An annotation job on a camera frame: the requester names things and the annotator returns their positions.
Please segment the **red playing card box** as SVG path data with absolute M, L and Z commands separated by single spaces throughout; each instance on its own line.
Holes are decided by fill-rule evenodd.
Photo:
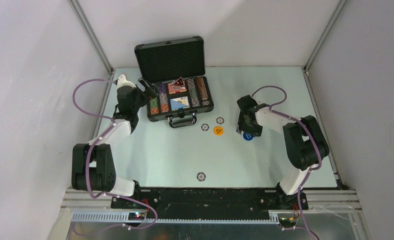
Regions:
M 175 84 L 172 84 L 172 83 L 168 83 L 167 87 L 168 87 L 168 93 L 171 94 L 171 95 L 187 91 L 185 85 L 175 85 Z

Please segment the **triangular dealer button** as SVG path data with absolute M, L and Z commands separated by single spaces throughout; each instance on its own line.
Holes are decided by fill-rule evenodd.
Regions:
M 182 77 L 179 77 L 178 79 L 172 81 L 171 85 L 176 87 L 185 87 L 185 81 Z

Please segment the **black poker set case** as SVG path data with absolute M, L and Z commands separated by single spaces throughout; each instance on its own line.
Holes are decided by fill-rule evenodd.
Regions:
M 142 80 L 157 88 L 147 105 L 151 122 L 167 120 L 171 128 L 192 126 L 198 114 L 214 109 L 205 76 L 204 39 L 201 36 L 135 46 Z

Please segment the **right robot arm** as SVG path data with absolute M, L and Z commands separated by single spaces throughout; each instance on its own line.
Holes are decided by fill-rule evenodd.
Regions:
M 308 115 L 297 118 L 274 110 L 272 105 L 256 101 L 245 95 L 237 100 L 239 117 L 237 132 L 260 137 L 264 129 L 273 130 L 284 137 L 285 150 L 291 163 L 285 177 L 278 183 L 276 204 L 288 209 L 296 202 L 294 194 L 300 192 L 313 171 L 322 167 L 330 149 L 317 119 Z

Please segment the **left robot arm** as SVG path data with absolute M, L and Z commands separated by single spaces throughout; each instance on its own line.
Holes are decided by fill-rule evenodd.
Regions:
M 73 147 L 71 184 L 73 189 L 87 191 L 92 198 L 99 195 L 124 196 L 123 201 L 130 208 L 142 204 L 143 195 L 135 190 L 137 182 L 116 175 L 113 150 L 115 145 L 131 135 L 136 129 L 138 111 L 158 95 L 155 85 L 139 78 L 144 87 L 138 88 L 127 80 L 125 74 L 120 75 L 113 84 L 117 89 L 117 105 L 113 116 L 107 119 L 109 126 L 102 134 L 88 143 L 78 143 Z

